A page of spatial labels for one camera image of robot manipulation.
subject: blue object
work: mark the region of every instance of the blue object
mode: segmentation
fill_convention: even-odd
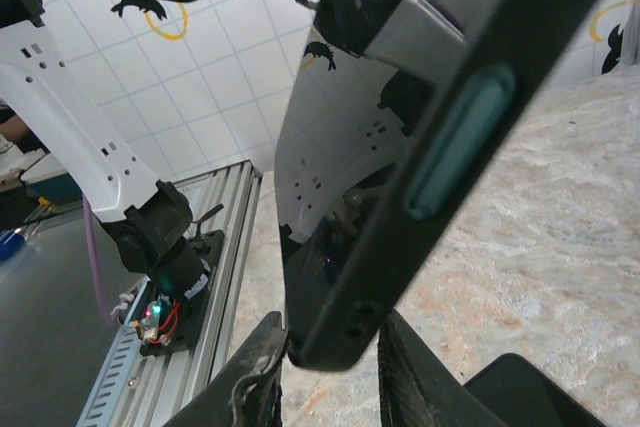
[[[25,244],[25,238],[19,229],[10,230],[0,235],[0,261],[10,259]]]
[[[505,65],[487,67],[467,82],[409,189],[406,208],[413,218],[442,209],[508,111],[515,85]]]

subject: purple cable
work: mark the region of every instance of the purple cable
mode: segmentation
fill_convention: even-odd
[[[96,236],[93,231],[93,216],[91,205],[87,198],[82,195],[82,207],[84,209],[84,226],[87,234],[87,250],[89,251],[89,263],[91,264],[91,276],[93,277],[93,289],[96,293],[96,302],[98,303],[98,311],[100,317],[107,325],[113,325],[114,318],[109,313],[107,306],[107,294],[102,284],[102,267],[100,259],[98,259],[98,247],[96,245]]]

